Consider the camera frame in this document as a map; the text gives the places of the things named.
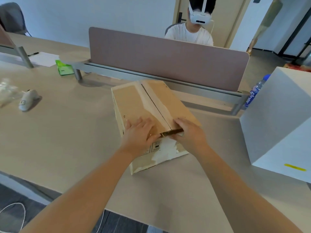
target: white t-shirt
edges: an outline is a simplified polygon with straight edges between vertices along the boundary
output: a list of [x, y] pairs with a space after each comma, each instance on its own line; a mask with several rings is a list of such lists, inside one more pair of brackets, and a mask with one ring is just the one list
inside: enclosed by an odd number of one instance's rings
[[170, 27], [167, 30], [165, 38], [202, 45], [214, 45], [213, 38], [206, 29], [200, 28], [198, 32], [191, 33], [187, 30], [185, 23], [173, 25]]

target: yellow tape strip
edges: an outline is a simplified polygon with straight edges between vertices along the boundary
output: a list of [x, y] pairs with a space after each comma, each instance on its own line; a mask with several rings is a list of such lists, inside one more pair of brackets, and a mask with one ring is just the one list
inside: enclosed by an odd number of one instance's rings
[[290, 165], [288, 163], [284, 164], [284, 166], [291, 167], [291, 168], [294, 168], [294, 169], [297, 169], [300, 171], [304, 171], [304, 172], [306, 171], [306, 169], [304, 169], [304, 168], [296, 167], [296, 166]]

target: white barcode scanner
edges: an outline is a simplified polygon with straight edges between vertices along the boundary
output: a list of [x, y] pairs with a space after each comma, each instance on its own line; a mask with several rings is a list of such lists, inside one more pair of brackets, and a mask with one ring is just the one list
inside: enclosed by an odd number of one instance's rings
[[40, 99], [40, 96], [38, 95], [36, 90], [28, 90], [27, 92], [24, 93], [20, 101], [19, 109], [21, 111], [29, 110], [34, 103], [34, 100], [38, 99]]
[[207, 0], [204, 0], [202, 11], [200, 12], [200, 11], [193, 11], [191, 4], [189, 2], [189, 14], [191, 23], [205, 25], [211, 21], [212, 16], [209, 13], [205, 13], [206, 3]]

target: desk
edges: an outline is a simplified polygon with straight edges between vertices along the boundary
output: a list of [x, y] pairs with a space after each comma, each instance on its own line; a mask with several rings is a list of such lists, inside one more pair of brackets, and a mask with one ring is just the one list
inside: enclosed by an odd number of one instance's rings
[[[64, 43], [10, 36], [26, 51], [88, 51]], [[27, 69], [2, 61], [0, 76], [11, 78], [21, 90], [36, 89], [43, 97], [26, 113], [18, 110], [18, 101], [0, 109], [0, 171], [63, 193], [118, 148], [120, 135], [110, 89], [124, 81], [88, 74], [84, 84], [78, 84], [74, 75], [59, 76], [56, 66]], [[208, 103], [205, 98], [177, 95]], [[251, 166], [238, 117], [191, 111], [203, 124], [212, 148], [243, 180], [302, 231], [309, 231], [311, 191], [306, 183]], [[168, 232], [233, 232], [208, 178], [192, 155], [133, 176], [127, 169], [106, 208]]]

